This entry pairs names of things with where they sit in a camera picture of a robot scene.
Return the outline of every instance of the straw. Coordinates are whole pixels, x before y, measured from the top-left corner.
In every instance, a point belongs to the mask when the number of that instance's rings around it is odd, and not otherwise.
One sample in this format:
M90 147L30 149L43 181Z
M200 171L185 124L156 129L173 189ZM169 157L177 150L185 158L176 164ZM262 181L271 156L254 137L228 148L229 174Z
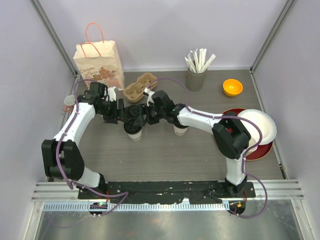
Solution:
M188 56L184 57L188 68L192 72L198 73L198 74L206 71L209 65L212 63L212 61L216 58L216 55L212 54L211 57L206 62L206 54L207 54L206 48L199 49L199 56L198 56L198 49L196 49L195 51L191 50Z

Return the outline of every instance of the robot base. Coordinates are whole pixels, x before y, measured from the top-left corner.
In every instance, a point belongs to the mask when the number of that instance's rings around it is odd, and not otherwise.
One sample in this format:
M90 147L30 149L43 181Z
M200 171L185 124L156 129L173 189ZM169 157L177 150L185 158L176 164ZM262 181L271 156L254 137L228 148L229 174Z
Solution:
M217 204L222 199L243 198L244 190L247 198L256 197L252 182L244 182L237 195L231 195L229 184L221 181L110 181L106 186L110 195L129 192L124 204L179 204L184 198L190 204ZM85 191L79 191L78 198L101 199ZM121 197L110 201L116 204L120 200Z

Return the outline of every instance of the gray cup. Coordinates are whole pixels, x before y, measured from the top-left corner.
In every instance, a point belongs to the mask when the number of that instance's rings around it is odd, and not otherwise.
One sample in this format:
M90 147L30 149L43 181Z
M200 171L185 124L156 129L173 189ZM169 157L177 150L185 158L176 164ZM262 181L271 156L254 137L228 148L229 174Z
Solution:
M194 73L188 68L188 71L186 72L186 88L192 92L201 90L205 82L206 73L207 70L202 73Z

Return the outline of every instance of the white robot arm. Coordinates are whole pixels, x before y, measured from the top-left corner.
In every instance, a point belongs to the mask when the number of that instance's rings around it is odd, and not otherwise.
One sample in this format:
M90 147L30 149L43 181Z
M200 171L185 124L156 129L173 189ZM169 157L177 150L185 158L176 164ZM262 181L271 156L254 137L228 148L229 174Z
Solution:
M180 103L174 104L164 91L153 92L147 88L144 91L148 94L147 104L124 108L123 99L119 99L117 104L115 88L108 88L107 91L105 88L101 83L91 83L88 94L77 98L78 111L74 109L65 126L52 140L43 142L41 146L43 163L45 174L48 177L62 178L57 167L55 153L57 141L65 133L58 151L67 178L105 193L104 176L85 167L78 149L87 125L96 114L101 114L106 123L117 124L118 121L122 121L125 126L133 128L141 128L145 124L156 124L160 119L166 119L178 127L194 127L213 134L219 150L226 156L227 183L236 189L241 189L246 183L246 175L242 172L242 156L251 136L239 120L215 119L222 114L198 111ZM107 92L108 101L103 100L105 92ZM232 129L233 132L229 133L227 128Z

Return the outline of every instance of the red plate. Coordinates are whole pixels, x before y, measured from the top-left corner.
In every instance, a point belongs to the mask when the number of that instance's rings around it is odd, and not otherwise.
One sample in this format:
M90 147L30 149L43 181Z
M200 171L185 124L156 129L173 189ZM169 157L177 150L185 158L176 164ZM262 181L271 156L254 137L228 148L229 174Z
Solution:
M238 115L243 110L245 110L245 109L244 108L232 108L232 109L224 111L223 114L226 114L227 112L231 111L231 112L234 112L235 114ZM251 154L249 154L246 157L246 160L247 161L254 161L254 160L258 160L258 159L263 158L264 156L266 156L270 152L270 150L272 149L272 146L273 146L273 142L270 142L269 144L266 144L266 145L259 145L254 152L252 152Z

